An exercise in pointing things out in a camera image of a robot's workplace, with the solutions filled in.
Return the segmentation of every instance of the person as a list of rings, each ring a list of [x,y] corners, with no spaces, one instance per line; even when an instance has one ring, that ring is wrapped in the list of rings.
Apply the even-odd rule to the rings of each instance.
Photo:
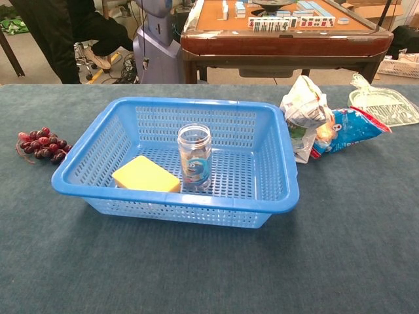
[[[10,2],[63,84],[80,84],[73,47],[77,41],[98,41],[84,52],[87,58],[104,69],[111,66],[105,56],[119,46],[133,50],[125,27],[97,13],[93,0]]]

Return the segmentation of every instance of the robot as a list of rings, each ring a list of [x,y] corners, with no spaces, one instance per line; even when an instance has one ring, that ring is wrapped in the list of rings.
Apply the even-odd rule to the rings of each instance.
[[[181,47],[173,39],[172,0],[136,0],[147,13],[147,23],[134,39],[134,56],[140,83],[184,83]]]

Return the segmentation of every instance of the grape stem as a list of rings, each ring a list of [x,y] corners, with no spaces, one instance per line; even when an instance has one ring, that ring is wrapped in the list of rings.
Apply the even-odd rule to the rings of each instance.
[[[35,165],[35,162],[33,162],[32,160],[30,160],[21,150],[19,147],[19,140],[16,142],[16,152],[18,152],[18,155],[21,156],[24,160],[26,160],[29,164],[31,165]]]

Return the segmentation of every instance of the clear plastic jar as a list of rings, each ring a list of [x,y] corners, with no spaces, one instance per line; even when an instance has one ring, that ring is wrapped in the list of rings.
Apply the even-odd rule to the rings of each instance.
[[[183,187],[206,190],[211,185],[211,132],[203,124],[187,124],[178,133]]]

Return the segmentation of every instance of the blue plastic basket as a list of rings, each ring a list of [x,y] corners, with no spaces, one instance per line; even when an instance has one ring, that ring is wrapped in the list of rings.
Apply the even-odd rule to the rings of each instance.
[[[181,178],[177,132],[189,123],[212,134],[212,184],[190,194],[116,188],[112,173],[138,155]],[[299,198],[297,168],[282,112],[266,103],[126,97],[93,121],[52,177],[60,193],[100,213],[258,228]]]

